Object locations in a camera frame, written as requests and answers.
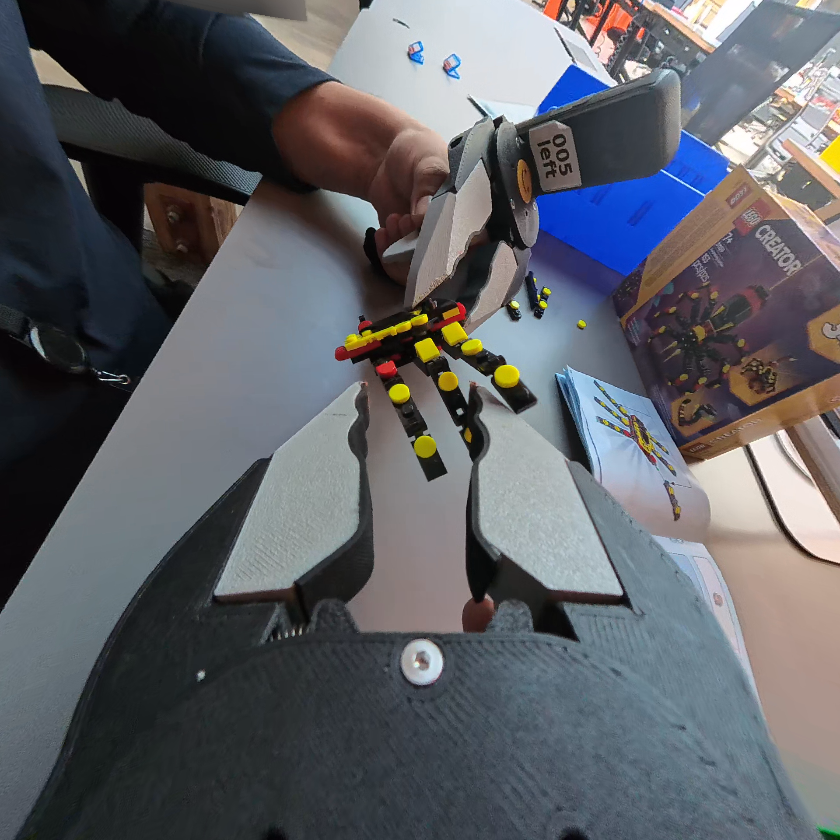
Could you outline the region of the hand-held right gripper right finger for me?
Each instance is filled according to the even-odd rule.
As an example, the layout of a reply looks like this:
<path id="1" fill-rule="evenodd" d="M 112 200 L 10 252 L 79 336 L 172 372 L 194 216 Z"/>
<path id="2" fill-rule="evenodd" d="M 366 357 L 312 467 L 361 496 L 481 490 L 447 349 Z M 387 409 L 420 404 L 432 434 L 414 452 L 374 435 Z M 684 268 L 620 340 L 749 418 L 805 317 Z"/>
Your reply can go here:
<path id="1" fill-rule="evenodd" d="M 469 388 L 465 566 L 477 602 L 619 603 L 624 588 L 571 462 L 487 388 Z"/>

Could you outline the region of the long black yellow lego piece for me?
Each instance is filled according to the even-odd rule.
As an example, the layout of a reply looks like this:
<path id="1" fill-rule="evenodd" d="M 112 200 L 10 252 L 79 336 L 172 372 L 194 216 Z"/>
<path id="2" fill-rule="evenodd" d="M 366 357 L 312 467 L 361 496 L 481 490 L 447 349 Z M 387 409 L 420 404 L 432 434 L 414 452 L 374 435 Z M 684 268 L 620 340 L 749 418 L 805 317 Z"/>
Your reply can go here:
<path id="1" fill-rule="evenodd" d="M 532 271 L 525 276 L 523 285 L 533 317 L 537 320 L 542 319 L 548 309 L 552 290 L 540 284 Z"/>

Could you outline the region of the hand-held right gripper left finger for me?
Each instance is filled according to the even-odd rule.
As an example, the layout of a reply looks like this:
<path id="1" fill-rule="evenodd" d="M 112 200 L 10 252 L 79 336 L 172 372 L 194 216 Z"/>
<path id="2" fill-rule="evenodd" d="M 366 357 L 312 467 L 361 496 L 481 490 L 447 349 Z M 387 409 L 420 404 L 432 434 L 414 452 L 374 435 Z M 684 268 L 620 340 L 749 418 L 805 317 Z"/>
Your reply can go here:
<path id="1" fill-rule="evenodd" d="M 287 602 L 305 616 L 351 602 L 374 567 L 368 385 L 356 382 L 268 460 L 213 596 Z"/>

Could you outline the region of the person's left hand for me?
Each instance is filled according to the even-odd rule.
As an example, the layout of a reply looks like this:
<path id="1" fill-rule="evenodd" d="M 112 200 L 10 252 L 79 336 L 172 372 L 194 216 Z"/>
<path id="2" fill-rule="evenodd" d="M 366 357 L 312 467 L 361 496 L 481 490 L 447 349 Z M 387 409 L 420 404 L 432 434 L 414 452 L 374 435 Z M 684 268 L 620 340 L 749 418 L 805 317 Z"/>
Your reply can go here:
<path id="1" fill-rule="evenodd" d="M 448 147 L 435 131 L 422 125 L 404 129 L 385 152 L 367 192 L 379 218 L 373 242 L 386 275 L 405 285 L 409 263 L 384 262 L 384 252 L 418 233 L 427 206 L 448 177 Z"/>

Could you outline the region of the person's torso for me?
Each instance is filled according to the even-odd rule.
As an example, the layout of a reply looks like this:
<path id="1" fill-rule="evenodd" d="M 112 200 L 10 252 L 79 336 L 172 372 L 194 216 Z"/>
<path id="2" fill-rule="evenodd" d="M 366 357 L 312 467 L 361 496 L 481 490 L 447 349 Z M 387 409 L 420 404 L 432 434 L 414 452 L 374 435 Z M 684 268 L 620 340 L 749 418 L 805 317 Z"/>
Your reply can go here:
<path id="1" fill-rule="evenodd" d="M 137 382 L 173 318 L 140 256 L 97 212 L 56 137 L 16 2 L 2 2 L 1 603 L 14 592 L 130 399 L 58 371 L 24 342 L 30 322 L 76 339 L 93 365 Z"/>

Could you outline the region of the white rounded panel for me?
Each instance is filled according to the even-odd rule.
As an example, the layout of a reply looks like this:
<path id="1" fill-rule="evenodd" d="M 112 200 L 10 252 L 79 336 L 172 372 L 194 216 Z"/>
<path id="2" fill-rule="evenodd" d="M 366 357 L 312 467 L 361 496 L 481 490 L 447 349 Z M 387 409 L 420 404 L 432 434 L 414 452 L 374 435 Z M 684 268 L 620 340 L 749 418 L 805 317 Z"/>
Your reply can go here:
<path id="1" fill-rule="evenodd" d="M 839 564 L 839 418 L 832 410 L 747 447 L 786 536 L 817 560 Z"/>

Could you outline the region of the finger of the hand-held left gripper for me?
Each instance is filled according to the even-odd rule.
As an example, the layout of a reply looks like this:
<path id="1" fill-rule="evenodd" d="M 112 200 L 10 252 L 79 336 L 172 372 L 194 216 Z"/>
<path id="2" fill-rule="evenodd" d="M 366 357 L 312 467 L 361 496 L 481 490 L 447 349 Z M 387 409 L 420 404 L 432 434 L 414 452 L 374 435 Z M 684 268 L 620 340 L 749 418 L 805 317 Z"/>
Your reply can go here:
<path id="1" fill-rule="evenodd" d="M 427 208 L 406 280 L 404 306 L 415 309 L 455 273 L 492 210 L 490 178 L 472 172 L 455 192 L 434 197 Z"/>
<path id="2" fill-rule="evenodd" d="M 527 273 L 527 250 L 505 242 L 489 242 L 470 251 L 461 286 L 466 317 L 463 326 L 473 333 L 518 293 Z"/>

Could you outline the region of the purple yellow lego box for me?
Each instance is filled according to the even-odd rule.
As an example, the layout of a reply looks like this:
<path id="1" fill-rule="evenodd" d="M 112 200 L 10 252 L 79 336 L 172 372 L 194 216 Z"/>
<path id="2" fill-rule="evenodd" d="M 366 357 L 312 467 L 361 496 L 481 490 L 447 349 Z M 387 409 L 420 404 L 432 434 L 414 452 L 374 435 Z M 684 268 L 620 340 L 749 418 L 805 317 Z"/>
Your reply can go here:
<path id="1" fill-rule="evenodd" d="M 613 300 L 646 394 L 687 459 L 838 410 L 838 239 L 741 166 Z"/>

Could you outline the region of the black mesh office chair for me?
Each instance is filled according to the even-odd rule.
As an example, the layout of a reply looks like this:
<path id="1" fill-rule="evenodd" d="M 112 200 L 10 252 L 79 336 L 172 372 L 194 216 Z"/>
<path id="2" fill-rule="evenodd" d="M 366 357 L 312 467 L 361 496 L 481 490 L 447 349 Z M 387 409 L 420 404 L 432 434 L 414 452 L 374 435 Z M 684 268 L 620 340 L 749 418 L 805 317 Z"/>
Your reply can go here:
<path id="1" fill-rule="evenodd" d="M 684 131 L 707 145 L 770 98 L 838 33 L 838 12 L 765 1 L 681 81 Z"/>

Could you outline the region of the person's left forearm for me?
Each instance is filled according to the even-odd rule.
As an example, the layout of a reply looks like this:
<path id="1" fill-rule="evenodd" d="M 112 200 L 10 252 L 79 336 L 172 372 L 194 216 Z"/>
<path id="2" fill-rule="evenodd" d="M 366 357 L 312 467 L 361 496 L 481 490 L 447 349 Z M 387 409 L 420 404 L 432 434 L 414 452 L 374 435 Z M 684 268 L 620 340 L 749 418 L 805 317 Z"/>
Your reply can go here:
<path id="1" fill-rule="evenodd" d="M 196 151 L 306 192 L 365 196 L 413 126 L 309 65 L 252 17 L 141 2 L 131 46 L 160 86 L 132 109 Z"/>

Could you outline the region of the wooden table leg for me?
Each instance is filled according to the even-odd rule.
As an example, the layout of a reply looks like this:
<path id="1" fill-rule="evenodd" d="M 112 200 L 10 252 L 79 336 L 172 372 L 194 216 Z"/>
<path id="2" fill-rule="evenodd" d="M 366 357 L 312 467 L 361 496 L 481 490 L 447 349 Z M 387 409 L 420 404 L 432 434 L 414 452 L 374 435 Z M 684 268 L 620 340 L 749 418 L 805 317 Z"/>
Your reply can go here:
<path id="1" fill-rule="evenodd" d="M 164 253 L 207 267 L 237 221 L 241 207 L 163 183 L 143 188 L 146 211 Z"/>

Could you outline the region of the open lego instruction booklet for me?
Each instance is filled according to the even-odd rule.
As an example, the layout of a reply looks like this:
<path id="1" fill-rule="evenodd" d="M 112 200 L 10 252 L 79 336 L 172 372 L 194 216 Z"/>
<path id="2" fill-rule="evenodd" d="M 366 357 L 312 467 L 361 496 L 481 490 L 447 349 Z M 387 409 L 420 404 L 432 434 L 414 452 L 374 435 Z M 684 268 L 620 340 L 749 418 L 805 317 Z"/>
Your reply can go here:
<path id="1" fill-rule="evenodd" d="M 702 542 L 711 523 L 709 498 L 654 405 L 570 367 L 555 378 L 593 477 L 689 576 L 757 693 L 728 585 Z"/>

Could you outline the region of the badge reel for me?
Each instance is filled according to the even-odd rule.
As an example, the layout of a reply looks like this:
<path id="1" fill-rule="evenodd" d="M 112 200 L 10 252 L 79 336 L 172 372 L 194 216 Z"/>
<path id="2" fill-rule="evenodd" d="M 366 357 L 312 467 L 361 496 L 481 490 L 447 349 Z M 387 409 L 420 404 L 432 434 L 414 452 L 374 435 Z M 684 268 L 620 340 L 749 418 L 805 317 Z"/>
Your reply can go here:
<path id="1" fill-rule="evenodd" d="M 57 328 L 30 322 L 25 331 L 24 342 L 44 362 L 60 372 L 85 376 L 96 382 L 122 389 L 134 387 L 130 376 L 96 368 L 86 349 L 68 333 Z"/>

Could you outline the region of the black yellow lego spider model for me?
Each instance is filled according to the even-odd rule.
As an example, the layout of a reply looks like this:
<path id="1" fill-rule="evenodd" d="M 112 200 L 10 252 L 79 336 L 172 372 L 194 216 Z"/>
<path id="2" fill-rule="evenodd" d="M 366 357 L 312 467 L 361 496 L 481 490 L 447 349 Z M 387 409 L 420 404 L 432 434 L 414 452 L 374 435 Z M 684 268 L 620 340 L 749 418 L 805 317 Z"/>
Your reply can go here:
<path id="1" fill-rule="evenodd" d="M 430 378 L 466 444 L 471 440 L 468 403 L 448 359 L 465 361 L 485 375 L 516 414 L 529 410 L 538 401 L 514 365 L 490 352 L 479 339 L 468 336 L 466 318 L 463 303 L 444 298 L 426 299 L 413 310 L 399 311 L 377 322 L 360 316 L 357 332 L 350 334 L 334 354 L 337 361 L 371 363 L 428 481 L 446 475 L 447 470 L 401 376 L 401 368 L 413 364 Z"/>

